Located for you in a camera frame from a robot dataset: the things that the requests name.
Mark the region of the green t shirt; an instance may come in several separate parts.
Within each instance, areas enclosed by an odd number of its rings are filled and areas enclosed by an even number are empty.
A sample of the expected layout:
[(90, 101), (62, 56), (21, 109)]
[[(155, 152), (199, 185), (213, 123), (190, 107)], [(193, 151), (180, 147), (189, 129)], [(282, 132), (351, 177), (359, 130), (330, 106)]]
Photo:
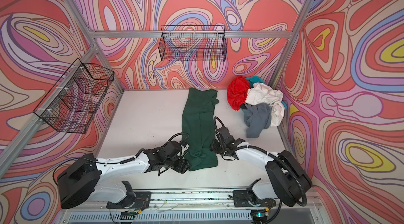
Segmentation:
[(182, 132), (189, 134), (186, 140), (189, 153), (185, 159), (190, 171), (218, 166), (217, 155), (211, 151), (215, 140), (214, 113), (219, 103), (217, 91), (190, 88), (182, 114)]

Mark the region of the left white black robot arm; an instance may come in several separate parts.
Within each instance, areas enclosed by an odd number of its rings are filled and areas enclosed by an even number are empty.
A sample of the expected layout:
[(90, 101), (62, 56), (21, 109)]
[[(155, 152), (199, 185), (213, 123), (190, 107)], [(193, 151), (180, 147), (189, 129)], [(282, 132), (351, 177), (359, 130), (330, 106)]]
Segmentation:
[(161, 147), (141, 149), (134, 156), (121, 158), (95, 158), (85, 154), (58, 175), (56, 183), (62, 209), (72, 209), (86, 201), (105, 201), (108, 209), (140, 209), (147, 202), (138, 196), (130, 184), (123, 180), (112, 180), (131, 174), (156, 171), (159, 175), (167, 170), (184, 174), (191, 164), (186, 160), (188, 143), (186, 139), (179, 142), (170, 138)]

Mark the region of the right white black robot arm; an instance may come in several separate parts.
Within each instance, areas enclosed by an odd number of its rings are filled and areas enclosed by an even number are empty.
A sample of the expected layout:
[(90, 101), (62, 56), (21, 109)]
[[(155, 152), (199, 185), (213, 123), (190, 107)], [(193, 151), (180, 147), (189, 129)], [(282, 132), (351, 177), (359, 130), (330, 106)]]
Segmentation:
[(225, 126), (216, 128), (215, 135), (211, 145), (213, 153), (226, 161), (248, 162), (267, 173), (267, 180), (258, 178), (246, 190), (253, 206), (266, 199), (278, 199), (288, 207), (307, 205), (306, 193), (312, 181), (291, 152), (268, 152), (243, 139), (235, 139)]

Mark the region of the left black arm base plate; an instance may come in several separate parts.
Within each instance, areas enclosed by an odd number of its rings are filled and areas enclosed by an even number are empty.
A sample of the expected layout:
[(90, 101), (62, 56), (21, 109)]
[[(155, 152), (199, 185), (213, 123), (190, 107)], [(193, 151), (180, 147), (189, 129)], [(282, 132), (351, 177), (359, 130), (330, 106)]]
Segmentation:
[(119, 203), (108, 202), (107, 209), (138, 209), (144, 210), (149, 207), (151, 200), (151, 191), (137, 191), (133, 195), (127, 195)]

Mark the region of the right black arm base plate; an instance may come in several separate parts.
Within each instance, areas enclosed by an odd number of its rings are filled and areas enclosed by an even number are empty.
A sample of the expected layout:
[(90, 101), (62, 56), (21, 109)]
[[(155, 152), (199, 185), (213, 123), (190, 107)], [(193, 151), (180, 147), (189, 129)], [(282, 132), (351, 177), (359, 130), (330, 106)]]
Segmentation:
[(259, 199), (251, 190), (234, 190), (228, 197), (233, 201), (236, 208), (273, 208), (277, 203), (273, 199)]

